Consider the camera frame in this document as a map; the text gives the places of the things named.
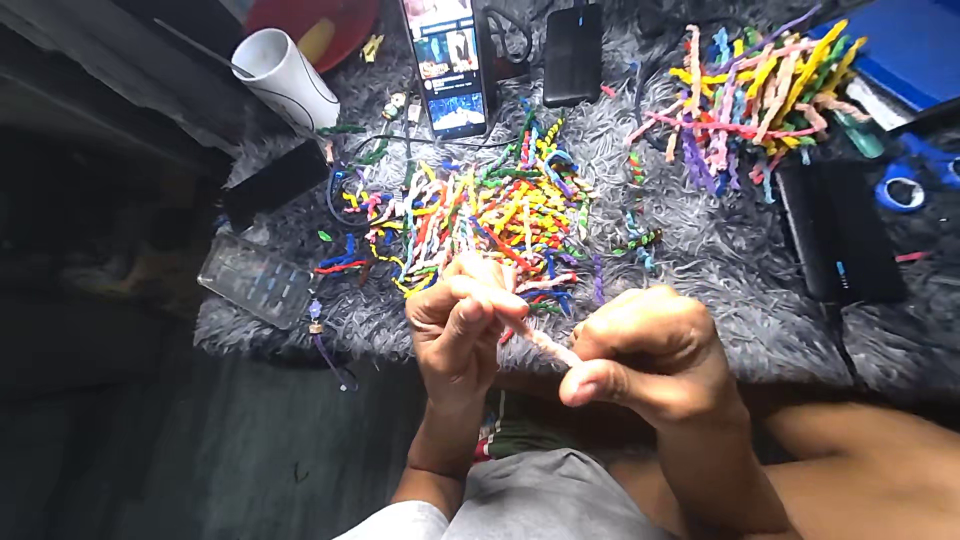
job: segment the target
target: black power bank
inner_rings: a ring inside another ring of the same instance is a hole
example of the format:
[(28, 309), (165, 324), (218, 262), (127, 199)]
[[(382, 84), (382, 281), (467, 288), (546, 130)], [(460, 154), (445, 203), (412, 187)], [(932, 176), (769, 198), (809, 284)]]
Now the black power bank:
[(315, 187), (330, 175), (324, 152), (307, 140), (224, 193), (230, 225), (241, 233), (258, 213), (269, 213)]
[(791, 163), (777, 174), (787, 225), (814, 300), (890, 303), (906, 298), (893, 245), (876, 213), (871, 165)]
[(585, 4), (550, 13), (543, 49), (543, 104), (573, 107), (600, 98), (603, 9)]

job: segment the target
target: phone screen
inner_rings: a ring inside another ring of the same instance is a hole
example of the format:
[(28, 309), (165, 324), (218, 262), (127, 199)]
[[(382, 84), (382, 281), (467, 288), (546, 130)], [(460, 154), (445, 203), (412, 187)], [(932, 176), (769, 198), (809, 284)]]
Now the phone screen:
[(470, 0), (403, 0), (434, 135), (481, 135), (487, 115)]

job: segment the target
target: clear phone case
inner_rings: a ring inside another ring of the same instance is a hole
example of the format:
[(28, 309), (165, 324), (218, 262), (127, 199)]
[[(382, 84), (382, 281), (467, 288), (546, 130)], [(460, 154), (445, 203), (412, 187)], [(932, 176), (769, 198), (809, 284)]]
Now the clear phone case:
[(281, 330), (306, 313), (320, 276), (232, 234), (213, 238), (197, 283)]

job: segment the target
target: gray fluffy rug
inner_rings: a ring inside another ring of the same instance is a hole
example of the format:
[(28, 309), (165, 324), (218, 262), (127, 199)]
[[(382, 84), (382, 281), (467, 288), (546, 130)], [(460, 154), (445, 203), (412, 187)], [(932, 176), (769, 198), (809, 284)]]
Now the gray fluffy rug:
[[(327, 77), (344, 104), (342, 121), (366, 125), (371, 134), (382, 129), (379, 112), (389, 95), (401, 91), (413, 75), (411, 54), (397, 23), (400, 15), (395, 4), (384, 3), (381, 19), (387, 21), (383, 31), (388, 36), (376, 63), (349, 61), (335, 76)], [(511, 2), (508, 10), (532, 17), (544, 4), (542, 0), (529, 5)], [(557, 2), (556, 7), (568, 4)], [(681, 165), (666, 164), (658, 151), (641, 141), (636, 148), (648, 173), (642, 188), (645, 225), (664, 230), (663, 242), (654, 252), (657, 271), (648, 273), (635, 259), (611, 253), (617, 238), (625, 234), (621, 204), (632, 199), (632, 194), (628, 194), (631, 188), (622, 143), (624, 135), (637, 125), (633, 114), (636, 64), (631, 64), (658, 54), (662, 44), (651, 47), (649, 41), (641, 40), (636, 25), (637, 4), (603, 4), (607, 25), (603, 76), (605, 84), (616, 89), (616, 97), (602, 96), (595, 105), (568, 110), (560, 139), (603, 194), (600, 203), (591, 208), (587, 249), (589, 254), (599, 254), (603, 259), (606, 298), (609, 300), (630, 287), (669, 283), (709, 307), (727, 345), (733, 369), (742, 380), (850, 384), (847, 370), (828, 339), (821, 309), (805, 297), (798, 266), (784, 246), (780, 205), (765, 205), (759, 190), (750, 183), (739, 192), (717, 199), (687, 186)], [(805, 11), (809, 4), (770, 1), (717, 6), (704, 16), (733, 10), (769, 32), (773, 26)], [(735, 26), (729, 25), (728, 30), (738, 32), (740, 29)], [(717, 28), (707, 25), (705, 33), (712, 34)], [(518, 129), (523, 116), (519, 98), (532, 103), (540, 100), (538, 59), (545, 35), (544, 16), (533, 21), (533, 29), (533, 76), (527, 81), (502, 85), (503, 105), (490, 140), (514, 136), (513, 130)], [(673, 65), (680, 57), (670, 58)], [(673, 91), (655, 76), (646, 90), (647, 107), (670, 99)], [(542, 123), (552, 123), (558, 114), (557, 110), (538, 109)], [(427, 133), (419, 130), (417, 135)], [(363, 138), (336, 138), (336, 149), (344, 153)], [(248, 177), (298, 142), (250, 143), (242, 149), (243, 158), (236, 163), (230, 182), (235, 184)], [(454, 146), (429, 145), (415, 145), (414, 152), (416, 159), (431, 165), (444, 158), (479, 161), (499, 154), (495, 149), (474, 153)], [(403, 144), (392, 143), (389, 156), (378, 168), (378, 181), (399, 184), (403, 166)], [(319, 229), (337, 231), (321, 202), (322, 195), (323, 190), (318, 188), (273, 215), (259, 216), (244, 236), (304, 266), (339, 255), (344, 245), (343, 232), (335, 233), (332, 243), (322, 242), (316, 234)], [(903, 253), (918, 249), (934, 252), (933, 257), (904, 268), (911, 301), (902, 306), (853, 306), (844, 310), (847, 346), (858, 371), (874, 390), (890, 397), (946, 396), (960, 388), (960, 329), (955, 315), (960, 306), (960, 288), (956, 283), (938, 279), (943, 268), (960, 266), (960, 250), (953, 239), (957, 236), (957, 220), (937, 218), (947, 215), (943, 213), (945, 208), (931, 205), (921, 212), (924, 216), (892, 222), (893, 236)], [(403, 322), (403, 299), (383, 278), (388, 271), (387, 264), (374, 267), (371, 279), (362, 288), (357, 287), (355, 275), (324, 281), (320, 298), (328, 346), (373, 361), (408, 357), (410, 338)], [(577, 272), (583, 280), (574, 293), (574, 317), (544, 314), (535, 322), (558, 338), (567, 335), (578, 321), (597, 308), (593, 300), (592, 264), (578, 268)], [(309, 355), (305, 330), (304, 326), (290, 332), (278, 331), (211, 295), (201, 308), (195, 341), (216, 355), (239, 353), (283, 359), (307, 353), (306, 361), (315, 361), (310, 359), (313, 356)], [(510, 368), (549, 368), (547, 360), (515, 338), (503, 348), (501, 363)]]

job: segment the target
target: white mug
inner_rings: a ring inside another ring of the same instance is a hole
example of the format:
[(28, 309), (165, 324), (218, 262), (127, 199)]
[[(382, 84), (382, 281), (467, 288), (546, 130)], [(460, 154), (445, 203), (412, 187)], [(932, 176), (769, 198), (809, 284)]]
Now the white mug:
[(313, 132), (337, 123), (340, 101), (286, 32), (265, 28), (250, 34), (231, 61), (252, 77), (236, 70), (233, 75), (294, 128)]

